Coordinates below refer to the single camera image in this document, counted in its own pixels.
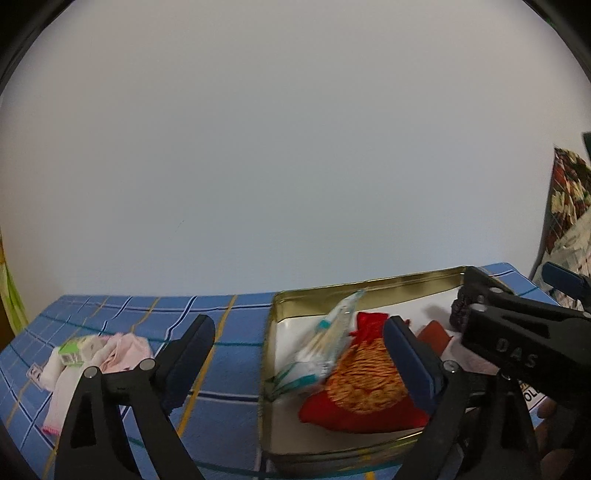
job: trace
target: white wall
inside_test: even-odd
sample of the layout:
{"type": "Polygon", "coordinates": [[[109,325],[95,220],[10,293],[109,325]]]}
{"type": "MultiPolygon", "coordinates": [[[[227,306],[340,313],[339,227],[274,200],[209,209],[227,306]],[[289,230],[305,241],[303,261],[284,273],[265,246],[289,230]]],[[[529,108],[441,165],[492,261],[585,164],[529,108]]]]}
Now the white wall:
{"type": "Polygon", "coordinates": [[[0,111],[31,316],[535,260],[591,87],[520,0],[76,0],[0,111]]]}

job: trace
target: folded cloth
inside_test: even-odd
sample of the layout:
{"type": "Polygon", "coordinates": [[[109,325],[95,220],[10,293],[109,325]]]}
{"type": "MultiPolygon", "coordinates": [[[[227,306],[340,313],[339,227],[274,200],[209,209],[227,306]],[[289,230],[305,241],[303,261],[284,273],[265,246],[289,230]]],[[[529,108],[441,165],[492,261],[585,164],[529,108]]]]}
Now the folded cloth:
{"type": "Polygon", "coordinates": [[[133,333],[116,333],[109,341],[115,341],[115,349],[100,366],[104,374],[134,369],[145,358],[152,357],[152,350],[145,338],[133,333]]]}
{"type": "Polygon", "coordinates": [[[45,390],[53,392],[56,388],[57,380],[65,368],[66,366],[60,358],[60,347],[56,346],[52,350],[45,367],[43,367],[43,372],[41,372],[41,376],[39,377],[39,383],[45,390]]]}
{"type": "Polygon", "coordinates": [[[152,357],[152,351],[145,338],[133,333],[116,333],[106,345],[98,350],[91,360],[80,367],[66,367],[57,379],[47,416],[41,430],[50,435],[61,435],[70,402],[82,376],[88,367],[99,367],[103,373],[120,372],[135,368],[144,358],[152,357]]]}
{"type": "Polygon", "coordinates": [[[461,336],[452,338],[442,353],[441,360],[455,360],[466,372],[476,374],[496,375],[499,371],[499,367],[463,346],[461,336]]]}

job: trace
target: red drawstring pouch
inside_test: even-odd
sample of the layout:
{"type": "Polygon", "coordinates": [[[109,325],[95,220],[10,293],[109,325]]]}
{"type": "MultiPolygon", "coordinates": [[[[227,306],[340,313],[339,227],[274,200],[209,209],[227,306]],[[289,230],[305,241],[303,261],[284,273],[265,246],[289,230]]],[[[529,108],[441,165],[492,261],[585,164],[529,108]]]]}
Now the red drawstring pouch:
{"type": "MultiPolygon", "coordinates": [[[[414,406],[386,347],[387,313],[357,314],[351,346],[339,359],[324,390],[306,399],[300,421],[350,433],[397,432],[424,427],[428,415],[414,406]]],[[[441,355],[450,337],[438,322],[419,334],[441,355]]]]}

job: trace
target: human hand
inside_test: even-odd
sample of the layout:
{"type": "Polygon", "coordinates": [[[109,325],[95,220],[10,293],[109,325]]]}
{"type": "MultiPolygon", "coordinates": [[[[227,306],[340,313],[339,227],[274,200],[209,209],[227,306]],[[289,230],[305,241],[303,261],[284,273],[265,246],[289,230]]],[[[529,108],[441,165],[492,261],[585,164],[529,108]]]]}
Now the human hand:
{"type": "Polygon", "coordinates": [[[538,417],[544,419],[535,430],[538,448],[543,456],[540,464],[543,480],[558,480],[574,456],[574,450],[571,449],[559,448],[548,451],[548,431],[550,423],[555,421],[553,417],[556,407],[554,400],[546,398],[538,408],[538,417]]]}

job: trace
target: white towel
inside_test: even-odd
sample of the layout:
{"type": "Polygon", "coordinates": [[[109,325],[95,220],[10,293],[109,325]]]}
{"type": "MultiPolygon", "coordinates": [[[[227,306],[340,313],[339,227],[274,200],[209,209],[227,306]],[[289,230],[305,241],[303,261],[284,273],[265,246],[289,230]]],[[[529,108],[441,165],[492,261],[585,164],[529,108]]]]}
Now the white towel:
{"type": "Polygon", "coordinates": [[[66,367],[60,378],[57,379],[53,396],[49,402],[49,410],[47,410],[47,416],[41,428],[43,433],[61,435],[61,429],[64,426],[66,414],[82,372],[82,367],[66,367]]]}
{"type": "Polygon", "coordinates": [[[58,353],[60,348],[56,346],[51,355],[49,356],[49,360],[47,361],[45,367],[43,368],[43,372],[41,372],[41,376],[39,377],[39,384],[45,388],[45,390],[53,392],[56,388],[57,380],[60,378],[60,374],[66,368],[63,363],[61,363],[60,354],[58,353]]]}

